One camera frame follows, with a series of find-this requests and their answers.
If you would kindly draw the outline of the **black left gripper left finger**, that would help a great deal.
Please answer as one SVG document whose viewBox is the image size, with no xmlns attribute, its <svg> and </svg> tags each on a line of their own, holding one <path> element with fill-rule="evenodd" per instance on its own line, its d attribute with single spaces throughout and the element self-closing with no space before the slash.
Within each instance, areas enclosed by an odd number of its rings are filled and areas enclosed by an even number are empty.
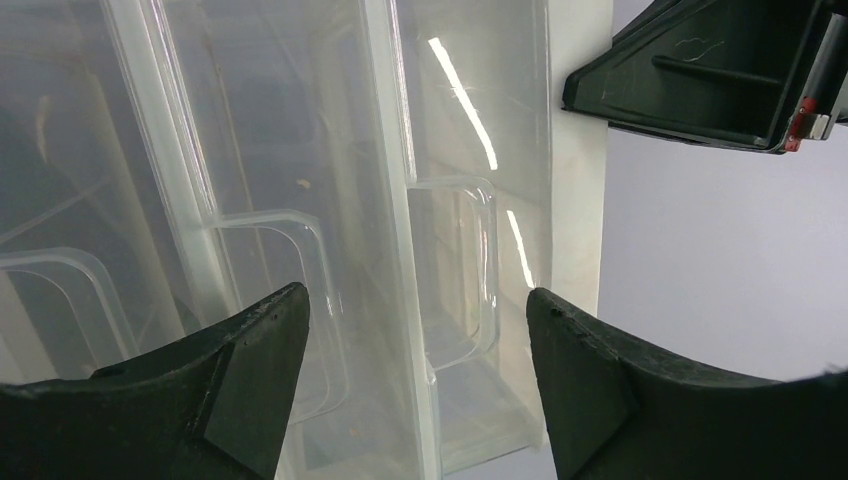
<svg viewBox="0 0 848 480">
<path fill-rule="evenodd" d="M 130 479 L 271 479 L 309 333 L 294 282 L 242 312 L 92 378 L 106 457 Z"/>
</svg>

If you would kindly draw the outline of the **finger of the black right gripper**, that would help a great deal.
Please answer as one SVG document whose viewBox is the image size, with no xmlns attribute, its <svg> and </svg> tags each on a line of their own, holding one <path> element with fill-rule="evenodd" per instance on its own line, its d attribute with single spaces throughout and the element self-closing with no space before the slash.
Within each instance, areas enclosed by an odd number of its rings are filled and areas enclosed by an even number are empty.
<svg viewBox="0 0 848 480">
<path fill-rule="evenodd" d="M 847 5 L 655 1 L 567 77 L 562 100 L 640 135 L 795 152 L 847 121 Z"/>
</svg>

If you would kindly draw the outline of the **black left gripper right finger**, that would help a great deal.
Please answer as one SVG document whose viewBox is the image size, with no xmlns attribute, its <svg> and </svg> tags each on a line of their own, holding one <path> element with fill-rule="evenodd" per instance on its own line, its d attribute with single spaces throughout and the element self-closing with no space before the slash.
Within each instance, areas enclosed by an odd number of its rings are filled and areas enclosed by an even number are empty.
<svg viewBox="0 0 848 480">
<path fill-rule="evenodd" d="M 642 340 L 549 290 L 526 303 L 561 479 L 778 479 L 771 381 Z"/>
</svg>

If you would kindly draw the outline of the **white plastic drawer organizer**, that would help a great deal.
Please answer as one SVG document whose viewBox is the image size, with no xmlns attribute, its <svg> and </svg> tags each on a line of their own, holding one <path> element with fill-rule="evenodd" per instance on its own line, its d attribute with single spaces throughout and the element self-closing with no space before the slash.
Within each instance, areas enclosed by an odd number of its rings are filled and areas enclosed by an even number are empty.
<svg viewBox="0 0 848 480">
<path fill-rule="evenodd" d="M 526 302 L 598 303 L 610 1 L 5 1 L 1 475 L 130 479 L 92 376 L 290 283 L 271 479 L 548 441 Z"/>
</svg>

